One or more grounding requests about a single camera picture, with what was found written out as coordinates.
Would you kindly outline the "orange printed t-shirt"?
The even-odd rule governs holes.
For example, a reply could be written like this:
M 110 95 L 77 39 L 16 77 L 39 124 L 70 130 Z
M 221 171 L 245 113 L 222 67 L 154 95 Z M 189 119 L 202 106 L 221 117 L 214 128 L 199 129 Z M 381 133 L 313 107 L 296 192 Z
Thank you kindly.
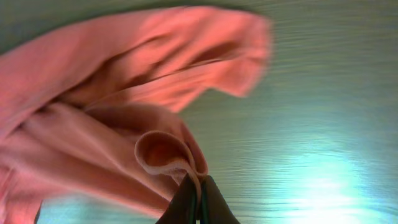
M 246 11 L 181 6 L 102 16 L 1 55 L 1 222 L 78 192 L 159 218 L 205 157 L 177 113 L 209 89 L 245 96 L 271 55 Z

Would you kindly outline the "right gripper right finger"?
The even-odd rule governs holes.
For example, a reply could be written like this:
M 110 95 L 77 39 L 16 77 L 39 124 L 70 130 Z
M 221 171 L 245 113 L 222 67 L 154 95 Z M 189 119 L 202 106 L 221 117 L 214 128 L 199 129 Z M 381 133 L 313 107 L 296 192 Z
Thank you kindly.
M 210 175 L 202 182 L 201 189 L 201 224 L 240 224 Z

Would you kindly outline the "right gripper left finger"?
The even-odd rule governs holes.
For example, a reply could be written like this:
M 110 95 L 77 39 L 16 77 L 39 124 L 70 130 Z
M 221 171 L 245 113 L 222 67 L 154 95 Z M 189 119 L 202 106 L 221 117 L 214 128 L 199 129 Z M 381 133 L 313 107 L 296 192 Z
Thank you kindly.
M 187 174 L 164 214 L 155 224 L 196 224 L 196 187 Z

